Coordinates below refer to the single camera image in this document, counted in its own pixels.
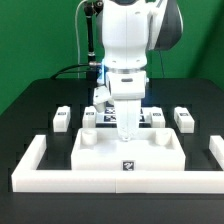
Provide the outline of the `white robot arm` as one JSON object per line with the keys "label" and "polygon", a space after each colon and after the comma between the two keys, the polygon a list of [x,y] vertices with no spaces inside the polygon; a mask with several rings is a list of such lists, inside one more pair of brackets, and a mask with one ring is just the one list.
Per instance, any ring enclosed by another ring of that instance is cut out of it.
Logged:
{"label": "white robot arm", "polygon": [[145,97],[146,53],[171,49],[183,32],[177,0],[104,0],[101,13],[105,84],[94,90],[93,105],[115,107],[118,136],[132,139]]}

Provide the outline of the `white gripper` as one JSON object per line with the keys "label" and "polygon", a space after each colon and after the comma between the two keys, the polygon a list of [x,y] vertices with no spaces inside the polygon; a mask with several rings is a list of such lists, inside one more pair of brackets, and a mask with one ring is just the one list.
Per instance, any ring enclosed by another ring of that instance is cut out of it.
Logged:
{"label": "white gripper", "polygon": [[[145,97],[147,78],[145,71],[135,73],[106,73],[106,84],[96,87],[93,94],[93,106],[98,112],[103,112],[106,102],[114,103],[118,135],[127,140],[128,135],[133,138],[139,128],[140,101]],[[128,130],[127,130],[127,104],[130,100]]]}

